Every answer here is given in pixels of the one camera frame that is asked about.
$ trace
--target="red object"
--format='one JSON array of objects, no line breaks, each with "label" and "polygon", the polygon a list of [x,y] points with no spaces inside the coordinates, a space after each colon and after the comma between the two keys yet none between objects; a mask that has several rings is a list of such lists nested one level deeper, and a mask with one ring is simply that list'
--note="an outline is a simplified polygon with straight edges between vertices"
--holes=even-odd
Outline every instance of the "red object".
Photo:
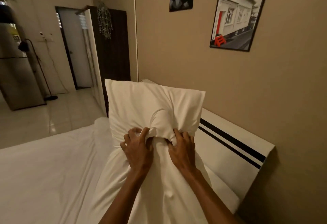
[{"label": "red object", "polygon": [[217,31],[216,34],[219,34],[219,27],[220,27],[220,22],[221,22],[221,16],[223,15],[223,12],[219,12],[219,18],[218,18],[218,25],[217,25]]},{"label": "red object", "polygon": [[226,43],[226,40],[225,40],[225,38],[222,35],[217,36],[215,38],[215,45],[216,46],[220,47],[220,45],[225,44],[225,43]]}]

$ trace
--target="hand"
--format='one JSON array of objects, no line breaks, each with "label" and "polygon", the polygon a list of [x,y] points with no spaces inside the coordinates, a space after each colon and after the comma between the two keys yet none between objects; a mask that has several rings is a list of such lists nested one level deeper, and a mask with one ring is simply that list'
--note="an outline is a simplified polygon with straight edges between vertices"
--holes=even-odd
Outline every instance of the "hand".
[{"label": "hand", "polygon": [[189,136],[187,132],[181,134],[178,129],[174,129],[174,133],[177,139],[176,147],[166,139],[170,158],[182,174],[193,172],[196,169],[194,137]]},{"label": "hand", "polygon": [[130,168],[136,174],[146,176],[150,170],[153,162],[153,137],[147,139],[145,143],[145,136],[149,132],[149,128],[145,127],[143,130],[140,128],[132,128],[128,134],[124,135],[124,142],[120,143],[120,147],[124,151]]}]

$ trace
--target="stainless steel refrigerator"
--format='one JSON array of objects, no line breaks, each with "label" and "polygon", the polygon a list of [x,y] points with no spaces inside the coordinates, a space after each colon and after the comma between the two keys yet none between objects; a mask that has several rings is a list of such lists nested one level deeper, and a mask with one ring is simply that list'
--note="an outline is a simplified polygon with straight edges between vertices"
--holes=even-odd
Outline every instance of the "stainless steel refrigerator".
[{"label": "stainless steel refrigerator", "polygon": [[11,110],[46,104],[8,6],[0,6],[0,90]]}]

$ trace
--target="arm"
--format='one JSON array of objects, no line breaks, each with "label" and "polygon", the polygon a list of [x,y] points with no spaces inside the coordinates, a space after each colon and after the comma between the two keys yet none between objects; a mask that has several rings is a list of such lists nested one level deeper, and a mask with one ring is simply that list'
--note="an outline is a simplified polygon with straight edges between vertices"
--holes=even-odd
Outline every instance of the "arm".
[{"label": "arm", "polygon": [[216,195],[195,166],[194,137],[174,129],[177,145],[167,141],[169,155],[197,197],[209,224],[237,224],[233,214]]},{"label": "arm", "polygon": [[133,128],[124,135],[125,142],[122,142],[120,147],[127,157],[130,172],[99,224],[126,224],[128,222],[136,195],[153,162],[152,138],[145,143],[149,128],[144,128],[141,135],[137,137],[135,133],[141,131],[141,129]]}]

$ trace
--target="white headboard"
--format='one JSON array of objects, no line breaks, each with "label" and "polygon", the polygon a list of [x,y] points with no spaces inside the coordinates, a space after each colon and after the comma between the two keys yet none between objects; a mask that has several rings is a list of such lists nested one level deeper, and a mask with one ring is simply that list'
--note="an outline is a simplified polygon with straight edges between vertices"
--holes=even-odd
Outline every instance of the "white headboard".
[{"label": "white headboard", "polygon": [[[141,82],[154,83],[148,79]],[[242,201],[273,144],[203,109],[195,150]]]}]

